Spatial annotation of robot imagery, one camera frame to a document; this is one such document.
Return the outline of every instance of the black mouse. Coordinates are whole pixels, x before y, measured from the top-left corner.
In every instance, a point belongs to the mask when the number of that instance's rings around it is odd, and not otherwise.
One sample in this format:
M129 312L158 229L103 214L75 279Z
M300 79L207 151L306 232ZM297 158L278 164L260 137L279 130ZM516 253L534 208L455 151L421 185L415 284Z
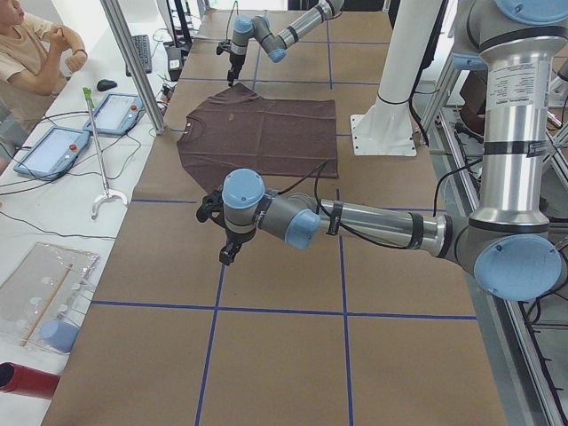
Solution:
M118 84L116 84L116 82L103 78L100 82L97 83L97 90L108 91L109 89L113 89L117 85Z

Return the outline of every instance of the person's hand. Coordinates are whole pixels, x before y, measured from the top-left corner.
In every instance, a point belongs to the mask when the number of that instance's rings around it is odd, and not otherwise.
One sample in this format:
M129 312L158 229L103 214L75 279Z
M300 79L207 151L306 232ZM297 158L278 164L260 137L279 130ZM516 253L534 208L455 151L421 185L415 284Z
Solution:
M63 29L60 27L52 26L50 31L50 49L55 49L59 53L71 49L69 42L63 35Z
M75 71L79 71L85 65L87 61L87 53L83 50L75 51L75 53L70 56L69 58L65 59L65 63L69 71L74 73Z

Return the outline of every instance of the white desk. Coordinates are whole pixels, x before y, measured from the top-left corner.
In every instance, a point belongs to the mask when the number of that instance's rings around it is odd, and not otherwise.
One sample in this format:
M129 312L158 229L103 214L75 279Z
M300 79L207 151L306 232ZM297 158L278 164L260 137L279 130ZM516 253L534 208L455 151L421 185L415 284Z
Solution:
M153 57L154 71L148 76L154 93L162 87L161 76L167 74L167 57L161 43L152 39L163 22L131 24L130 31L135 34L148 34L151 46L157 44ZM165 32L156 37L161 38ZM95 48L89 53L89 60L84 68L73 75L66 88L53 103L47 115L67 113L70 111L85 111L86 103L83 96L83 87L93 89L93 100L97 104L107 93L96 91L100 79L111 79L118 86L111 91L122 93L136 93L134 82L124 73L124 60L118 50L113 34L108 30L99 40ZM81 129L87 121L87 115L58 117L54 122L60 126ZM52 126L51 122L42 122L28 138L24 146L32 146ZM154 129L147 116L143 116L137 126L130 132L137 139L141 147L128 160L122 175L111 180L112 188L127 194L129 200L132 190L138 182L148 154L154 142ZM103 149L110 146L116 138L101 138ZM116 176L126 159L137 149L138 143L130 138L122 138L114 146L105 150L104 158L106 172L109 177ZM79 156L77 163L96 153L93 143ZM26 179L17 175L13 170L14 162L0 177L0 185L12 182L24 182ZM99 162L96 155L85 162L73 167L71 173L99 172ZM77 177L65 175L52 184L43 186L25 193L4 195L5 193L26 189L40 185L42 181L30 181L18 185L0 186L0 209L12 216L25 219L43 229L58 233L80 233L89 235L108 235L115 237L118 233L126 209L116 200L103 203L99 208L97 220L91 220L91 206L95 198L103 193L101 177L90 174ZM0 283L4 282L17 267L24 256L36 242L53 243L74 249L88 250L100 255L100 260L89 280L96 284L105 267L114 242L112 240L61 238L56 235L40 233L30 226L15 222L7 217L0 216ZM66 365L67 356L50 354L44 351L24 349L3 342L0 336L0 362L12 361L44 371L60 373ZM37 426L42 422L43 416L50 401L22 397L12 394L0 394L0 416L2 424L18 426Z

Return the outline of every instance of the person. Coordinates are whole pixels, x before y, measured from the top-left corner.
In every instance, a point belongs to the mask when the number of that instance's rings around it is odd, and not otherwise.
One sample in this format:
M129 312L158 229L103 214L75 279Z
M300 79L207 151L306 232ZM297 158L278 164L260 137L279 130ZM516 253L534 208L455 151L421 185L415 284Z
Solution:
M18 0L0 0L0 101L26 133L67 83L59 70L61 54L67 50L73 54L65 62L74 73L87 60L83 40L74 30L25 13ZM16 148L6 142L0 140L0 172Z

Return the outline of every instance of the folded cloth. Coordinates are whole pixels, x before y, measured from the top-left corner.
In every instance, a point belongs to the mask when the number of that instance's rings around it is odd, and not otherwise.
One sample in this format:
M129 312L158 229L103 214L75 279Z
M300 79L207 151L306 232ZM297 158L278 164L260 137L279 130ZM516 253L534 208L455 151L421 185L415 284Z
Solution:
M321 176L338 178L335 102L265 99L238 83L187 116L177 149L207 192L240 168L301 177L329 160Z

